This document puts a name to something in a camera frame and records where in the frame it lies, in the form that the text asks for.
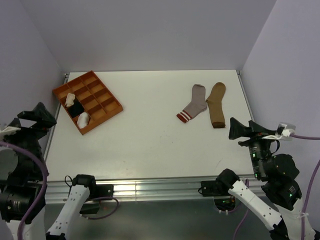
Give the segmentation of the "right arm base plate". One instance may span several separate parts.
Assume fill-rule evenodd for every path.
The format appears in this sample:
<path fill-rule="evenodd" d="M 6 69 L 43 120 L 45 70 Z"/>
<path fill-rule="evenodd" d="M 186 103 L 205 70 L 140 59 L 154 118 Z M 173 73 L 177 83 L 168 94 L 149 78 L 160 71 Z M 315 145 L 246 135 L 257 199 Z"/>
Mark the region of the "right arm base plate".
<path fill-rule="evenodd" d="M 224 197 L 230 196 L 229 189 L 233 186 L 220 180 L 204 180 L 200 182 L 200 188 L 197 190 L 203 197 Z"/>

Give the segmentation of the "black sock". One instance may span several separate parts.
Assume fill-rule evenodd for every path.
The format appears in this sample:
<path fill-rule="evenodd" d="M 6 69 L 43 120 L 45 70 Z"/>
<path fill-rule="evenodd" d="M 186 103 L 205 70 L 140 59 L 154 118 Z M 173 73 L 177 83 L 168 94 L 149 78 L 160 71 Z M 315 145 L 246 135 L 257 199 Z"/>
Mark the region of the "black sock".
<path fill-rule="evenodd" d="M 79 116 L 85 111 L 83 105 L 76 101 L 72 106 L 67 108 L 67 112 L 69 113 L 71 118 L 75 118 L 76 116 Z"/>

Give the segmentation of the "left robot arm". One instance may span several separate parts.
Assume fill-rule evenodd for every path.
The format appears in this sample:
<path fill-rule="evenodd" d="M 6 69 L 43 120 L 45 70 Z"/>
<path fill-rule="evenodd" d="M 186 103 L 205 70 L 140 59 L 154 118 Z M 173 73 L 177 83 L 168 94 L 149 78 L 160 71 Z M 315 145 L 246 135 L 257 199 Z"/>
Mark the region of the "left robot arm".
<path fill-rule="evenodd" d="M 14 240 L 68 240 L 84 203 L 98 193 L 93 175 L 78 174 L 62 211 L 45 229 L 49 170 L 39 140 L 56 123 L 39 102 L 0 131 L 0 216 Z"/>

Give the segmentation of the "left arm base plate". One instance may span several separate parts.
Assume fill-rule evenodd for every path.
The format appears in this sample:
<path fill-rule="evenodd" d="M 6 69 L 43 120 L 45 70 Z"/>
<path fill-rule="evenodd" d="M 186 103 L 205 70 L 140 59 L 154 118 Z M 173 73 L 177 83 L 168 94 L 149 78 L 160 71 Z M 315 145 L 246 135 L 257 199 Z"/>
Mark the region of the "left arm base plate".
<path fill-rule="evenodd" d="M 112 197 L 114 194 L 113 184 L 97 184 L 89 189 L 89 197 L 87 201 L 95 198 Z"/>

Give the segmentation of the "white sock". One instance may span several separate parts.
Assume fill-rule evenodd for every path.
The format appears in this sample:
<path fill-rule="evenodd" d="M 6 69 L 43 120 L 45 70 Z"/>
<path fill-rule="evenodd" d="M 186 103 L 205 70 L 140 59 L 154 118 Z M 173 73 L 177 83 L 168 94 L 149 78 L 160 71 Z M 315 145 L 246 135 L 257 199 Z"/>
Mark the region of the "white sock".
<path fill-rule="evenodd" d="M 79 129 L 83 129 L 88 125 L 89 121 L 90 115 L 87 112 L 83 112 L 78 116 L 76 124 L 79 127 Z"/>

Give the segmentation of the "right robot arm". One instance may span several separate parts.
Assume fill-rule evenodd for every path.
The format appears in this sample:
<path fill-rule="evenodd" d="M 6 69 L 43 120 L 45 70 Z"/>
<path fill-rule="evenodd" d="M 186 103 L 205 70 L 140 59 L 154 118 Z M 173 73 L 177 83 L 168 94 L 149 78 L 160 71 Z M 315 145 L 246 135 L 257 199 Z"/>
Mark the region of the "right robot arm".
<path fill-rule="evenodd" d="M 223 170 L 216 178 L 216 189 L 222 195 L 236 197 L 252 211 L 268 229 L 273 240 L 318 240 L 306 212 L 308 197 L 303 197 L 296 182 L 300 171 L 289 154 L 274 154 L 271 143 L 290 141 L 295 136 L 293 124 L 281 122 L 277 130 L 270 130 L 250 120 L 248 126 L 234 117 L 230 118 L 228 138 L 240 141 L 241 147 L 249 149 L 254 177 L 264 182 L 261 187 L 276 209 L 261 200 L 231 169 Z"/>

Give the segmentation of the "cream brown striped sock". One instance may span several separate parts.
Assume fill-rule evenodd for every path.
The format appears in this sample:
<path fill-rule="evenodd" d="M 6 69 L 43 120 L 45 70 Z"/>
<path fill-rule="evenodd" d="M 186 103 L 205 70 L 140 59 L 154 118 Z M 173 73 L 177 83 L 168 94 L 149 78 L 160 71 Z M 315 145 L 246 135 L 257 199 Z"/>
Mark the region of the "cream brown striped sock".
<path fill-rule="evenodd" d="M 66 99 L 65 99 L 65 104 L 64 104 L 65 107 L 69 108 L 69 107 L 73 106 L 74 102 L 75 102 L 75 99 L 76 99 L 75 94 L 68 93 L 67 96 L 66 96 Z"/>

